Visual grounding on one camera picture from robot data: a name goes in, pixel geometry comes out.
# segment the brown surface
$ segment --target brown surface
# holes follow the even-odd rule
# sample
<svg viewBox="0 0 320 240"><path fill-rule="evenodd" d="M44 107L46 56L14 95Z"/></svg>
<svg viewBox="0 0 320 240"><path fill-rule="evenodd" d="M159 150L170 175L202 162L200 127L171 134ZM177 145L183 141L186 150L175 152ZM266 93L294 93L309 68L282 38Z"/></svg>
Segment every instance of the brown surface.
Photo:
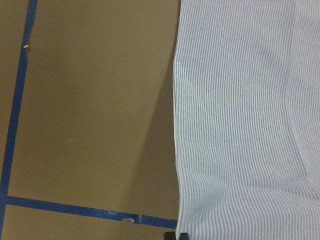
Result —
<svg viewBox="0 0 320 240"><path fill-rule="evenodd" d="M39 0L9 195L177 219L177 0Z"/></svg>
<svg viewBox="0 0 320 240"><path fill-rule="evenodd" d="M0 0L0 173L5 154L27 7L27 1Z"/></svg>
<svg viewBox="0 0 320 240"><path fill-rule="evenodd" d="M2 240L163 240L171 229L7 206Z"/></svg>

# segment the black object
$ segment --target black object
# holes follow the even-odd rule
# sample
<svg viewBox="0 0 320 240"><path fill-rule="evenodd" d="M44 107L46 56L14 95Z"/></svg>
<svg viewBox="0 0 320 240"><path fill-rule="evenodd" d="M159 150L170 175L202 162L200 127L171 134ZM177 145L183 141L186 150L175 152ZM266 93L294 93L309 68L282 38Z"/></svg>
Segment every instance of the black object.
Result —
<svg viewBox="0 0 320 240"><path fill-rule="evenodd" d="M169 231L164 233L164 240L177 240L176 239L176 233L174 231ZM189 240L188 233L181 233L179 240Z"/></svg>

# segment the blue line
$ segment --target blue line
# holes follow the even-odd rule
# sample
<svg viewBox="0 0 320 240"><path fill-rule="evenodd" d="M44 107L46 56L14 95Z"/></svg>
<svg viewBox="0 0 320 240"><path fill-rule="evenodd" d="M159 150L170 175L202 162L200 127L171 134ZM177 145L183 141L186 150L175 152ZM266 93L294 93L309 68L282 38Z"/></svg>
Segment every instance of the blue line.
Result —
<svg viewBox="0 0 320 240"><path fill-rule="evenodd" d="M40 201L27 199L22 197L7 196L6 203L8 205L53 211L64 214L73 214L79 216L100 218L100 219L109 219L122 221L124 219L131 219L135 224L151 225L162 228L175 229L177 226L176 220L165 219L154 216L138 215L127 212L111 211L96 209L91 207L84 206L74 206L68 204L61 204L49 201Z"/></svg>
<svg viewBox="0 0 320 240"><path fill-rule="evenodd" d="M9 121L9 128L6 138L6 145L4 151L4 160L1 174L0 183L0 239L2 229L4 225L5 211L6 211L6 199L8 196L9 181L11 174L12 161L14 156L14 149L16 143L16 135L18 128L18 119L21 109L22 95L25 86L25 77L27 72L27 48L23 48L24 45L28 44L31 29L35 21L35 13L37 9L38 0L29 0L28 9L26 12L21 52L19 57L18 70L15 80L15 88L13 94L11 115Z"/></svg>

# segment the wrinkled fabric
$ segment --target wrinkled fabric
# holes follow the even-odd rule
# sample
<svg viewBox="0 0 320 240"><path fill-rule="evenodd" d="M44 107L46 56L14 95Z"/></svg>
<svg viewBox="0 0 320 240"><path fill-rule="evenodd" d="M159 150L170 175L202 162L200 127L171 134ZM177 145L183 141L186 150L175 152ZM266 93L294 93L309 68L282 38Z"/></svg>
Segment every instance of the wrinkled fabric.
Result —
<svg viewBox="0 0 320 240"><path fill-rule="evenodd" d="M320 1L182 0L176 235L320 240Z"/></svg>

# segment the blue tape strip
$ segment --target blue tape strip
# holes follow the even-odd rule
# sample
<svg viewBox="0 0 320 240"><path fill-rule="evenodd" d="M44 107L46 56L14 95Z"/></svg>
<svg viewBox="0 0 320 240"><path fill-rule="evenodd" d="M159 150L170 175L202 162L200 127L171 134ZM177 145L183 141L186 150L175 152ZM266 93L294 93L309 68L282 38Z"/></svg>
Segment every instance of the blue tape strip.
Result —
<svg viewBox="0 0 320 240"><path fill-rule="evenodd" d="M4 160L1 174L0 183L0 238L2 234L5 210L6 210L6 199L9 189L9 181L12 167L12 160L14 156L14 149L16 143L16 135L18 128L18 119L21 109L22 95L25 86L25 77L27 72L27 48L23 48L24 45L28 44L31 29L35 21L35 13L37 9L38 0L29 0L28 9L26 13L26 19L24 24L21 52L19 57L18 70L15 80L15 88L13 94L11 116L9 121L9 128L6 138Z"/></svg>
<svg viewBox="0 0 320 240"><path fill-rule="evenodd" d="M133 213L96 209L84 206L74 206L49 201L40 201L22 197L7 196L8 205L53 211L64 214L74 214L86 217L122 221L132 219L135 224L151 225L162 228L175 229L177 221L154 216L138 215Z"/></svg>

